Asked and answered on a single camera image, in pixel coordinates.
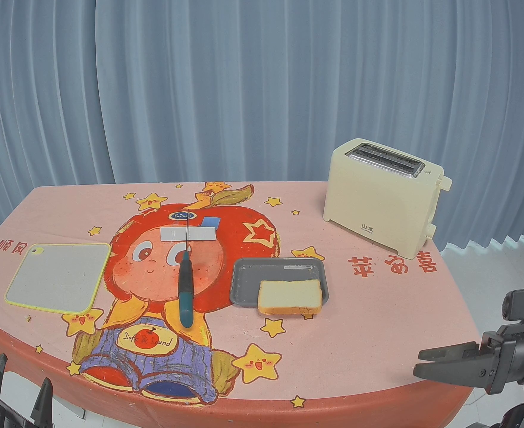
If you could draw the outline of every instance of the toaster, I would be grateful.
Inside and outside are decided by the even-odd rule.
[[[354,139],[331,156],[323,218],[413,259],[434,236],[440,190],[451,185],[439,165]]]

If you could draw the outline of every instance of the toaster slot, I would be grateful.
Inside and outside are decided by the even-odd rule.
[[[406,177],[416,177],[424,168],[420,160],[369,143],[361,143],[345,155]]]

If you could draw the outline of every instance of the curtain fold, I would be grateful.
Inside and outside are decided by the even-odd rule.
[[[353,138],[444,167],[439,248],[524,235],[524,0],[0,0],[0,223],[38,185],[326,180]]]

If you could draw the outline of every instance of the bread slice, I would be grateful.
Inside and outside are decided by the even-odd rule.
[[[262,314],[317,314],[322,294],[319,280],[261,281],[258,310]]]

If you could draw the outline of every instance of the white tape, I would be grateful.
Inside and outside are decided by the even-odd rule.
[[[186,226],[162,226],[161,241],[186,241]],[[215,241],[216,228],[214,226],[190,226],[189,241]]]

